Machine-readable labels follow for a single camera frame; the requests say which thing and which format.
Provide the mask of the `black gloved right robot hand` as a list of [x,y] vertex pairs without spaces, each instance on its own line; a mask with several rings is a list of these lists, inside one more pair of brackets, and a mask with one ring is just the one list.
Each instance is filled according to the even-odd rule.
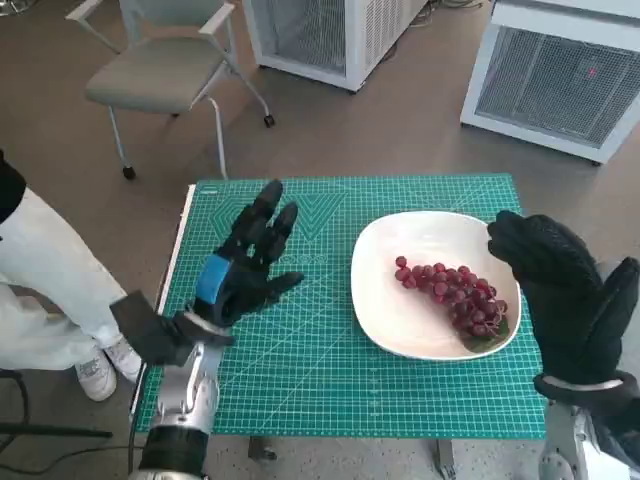
[[507,263],[529,307],[544,374],[575,385],[610,381],[639,299],[639,262],[601,276],[585,242],[546,215],[501,211],[489,252]]

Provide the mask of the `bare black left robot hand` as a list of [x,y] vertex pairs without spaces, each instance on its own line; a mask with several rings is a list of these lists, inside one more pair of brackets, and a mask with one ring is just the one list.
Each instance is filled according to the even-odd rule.
[[291,202],[276,207],[283,194],[279,180],[270,181],[233,222],[227,239],[205,262],[195,289],[192,311],[220,328],[258,312],[299,285],[304,274],[270,276],[283,255],[298,216]]

